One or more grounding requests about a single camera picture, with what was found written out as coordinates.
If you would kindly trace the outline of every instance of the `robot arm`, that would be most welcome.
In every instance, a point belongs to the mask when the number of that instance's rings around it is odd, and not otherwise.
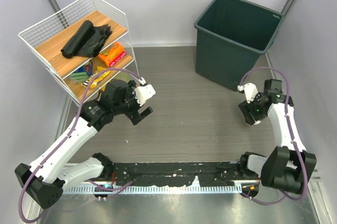
[[[276,79],[266,80],[263,93],[259,93],[252,83],[239,86],[238,90],[244,92],[246,96],[246,101],[239,104],[246,122],[249,125],[256,125],[265,117],[269,117],[276,143],[276,148],[268,158],[246,152],[242,156],[244,169],[258,174],[264,186],[301,194],[303,190],[303,174],[292,144],[284,112],[286,96],[282,93],[282,82]],[[316,157],[314,154],[306,152],[306,148],[300,140],[294,121],[294,105],[291,97],[287,106],[287,116],[292,125],[294,141],[296,141],[302,154],[308,179],[310,179],[316,165]]]
[[[78,149],[110,123],[114,116],[125,114],[133,125],[137,125],[152,112],[151,107],[146,108],[142,113],[138,110],[153,95],[155,95],[155,90],[145,81],[137,87],[133,80],[129,83],[118,79],[112,80],[107,84],[99,101],[91,100],[83,104],[75,130],[38,170],[26,192],[43,209],[46,209],[57,202],[64,190],[76,184],[97,177],[107,179],[113,172],[113,164],[101,153],[94,154],[87,161],[73,167],[65,168],[64,166]],[[22,187],[32,172],[40,166],[41,161],[67,136],[75,120],[76,118],[59,139],[30,165],[17,166],[15,174]]]

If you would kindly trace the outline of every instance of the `gray floor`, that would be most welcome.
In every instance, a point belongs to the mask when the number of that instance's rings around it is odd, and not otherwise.
[[[39,224],[319,223],[310,197],[301,202],[286,199],[277,205],[261,206],[238,194],[119,195],[90,203],[93,196],[88,196],[63,196]],[[259,192],[261,200],[280,198],[281,193],[270,188]]]
[[[102,152],[116,162],[233,161],[245,151],[269,155],[275,146],[268,119],[245,124],[237,105],[244,95],[194,71],[195,47],[136,48],[141,76],[156,89],[153,113],[137,126],[119,116],[72,158],[82,162]],[[264,56],[256,63],[267,66]],[[267,70],[247,78],[263,88]],[[73,105],[69,120],[75,115]]]

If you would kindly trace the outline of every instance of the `black garbage bag roll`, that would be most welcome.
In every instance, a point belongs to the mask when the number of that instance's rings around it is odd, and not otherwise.
[[[110,26],[94,27],[92,22],[85,20],[61,49],[62,55],[66,58],[96,57],[111,33]]]

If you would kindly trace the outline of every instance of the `dark green plastic bin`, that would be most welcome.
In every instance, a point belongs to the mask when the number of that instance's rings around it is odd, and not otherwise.
[[[283,15],[244,0],[213,0],[194,23],[195,71],[231,90],[274,42]]]

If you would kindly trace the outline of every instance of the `orange box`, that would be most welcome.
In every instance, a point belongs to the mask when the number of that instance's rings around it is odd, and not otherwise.
[[[112,61],[123,52],[124,52],[123,46],[118,42],[114,42],[104,51],[99,53],[98,57],[106,66],[110,66]]]

